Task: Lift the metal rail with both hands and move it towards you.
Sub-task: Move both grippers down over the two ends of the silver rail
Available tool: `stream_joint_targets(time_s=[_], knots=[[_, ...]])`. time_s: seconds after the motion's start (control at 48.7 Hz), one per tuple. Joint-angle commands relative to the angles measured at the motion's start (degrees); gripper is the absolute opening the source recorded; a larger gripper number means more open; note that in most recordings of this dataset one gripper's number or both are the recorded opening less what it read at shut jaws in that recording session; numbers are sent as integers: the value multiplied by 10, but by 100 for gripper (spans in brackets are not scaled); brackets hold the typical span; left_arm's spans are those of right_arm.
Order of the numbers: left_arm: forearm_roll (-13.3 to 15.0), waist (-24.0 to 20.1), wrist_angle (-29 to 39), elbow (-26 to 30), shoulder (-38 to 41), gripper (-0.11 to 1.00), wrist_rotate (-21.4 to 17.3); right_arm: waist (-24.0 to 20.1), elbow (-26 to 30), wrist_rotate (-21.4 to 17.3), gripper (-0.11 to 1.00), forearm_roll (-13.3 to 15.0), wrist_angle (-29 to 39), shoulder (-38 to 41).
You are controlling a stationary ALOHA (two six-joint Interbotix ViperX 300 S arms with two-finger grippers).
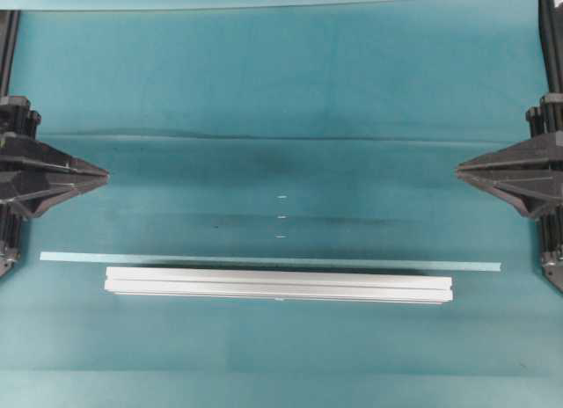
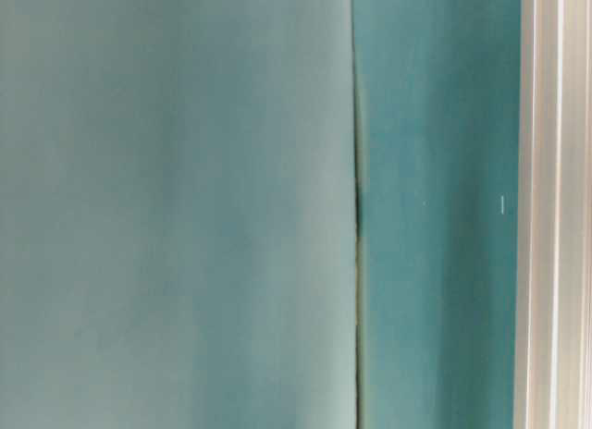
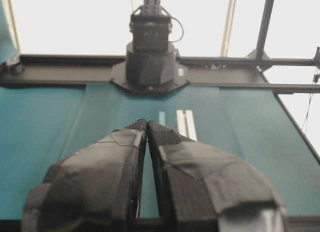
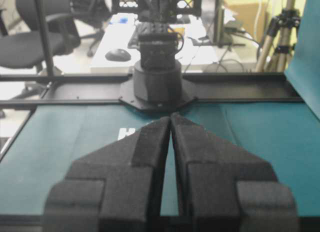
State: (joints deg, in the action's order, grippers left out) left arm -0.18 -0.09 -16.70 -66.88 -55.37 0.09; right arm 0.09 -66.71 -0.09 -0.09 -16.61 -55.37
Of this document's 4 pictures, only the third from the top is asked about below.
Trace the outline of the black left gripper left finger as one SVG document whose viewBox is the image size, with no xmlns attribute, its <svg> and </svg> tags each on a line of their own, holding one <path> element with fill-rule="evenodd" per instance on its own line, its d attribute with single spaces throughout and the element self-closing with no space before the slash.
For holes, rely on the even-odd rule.
<svg viewBox="0 0 320 232">
<path fill-rule="evenodd" d="M 52 164 L 26 199 L 24 232 L 126 232 L 140 212 L 147 123 L 135 123 Z"/>
</svg>

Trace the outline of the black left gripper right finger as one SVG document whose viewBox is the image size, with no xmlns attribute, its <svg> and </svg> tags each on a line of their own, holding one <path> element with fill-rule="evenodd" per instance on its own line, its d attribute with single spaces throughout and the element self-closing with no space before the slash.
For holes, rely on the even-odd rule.
<svg viewBox="0 0 320 232">
<path fill-rule="evenodd" d="M 275 187 L 246 160 L 154 121 L 147 134 L 160 214 L 179 232 L 285 232 Z"/>
</svg>

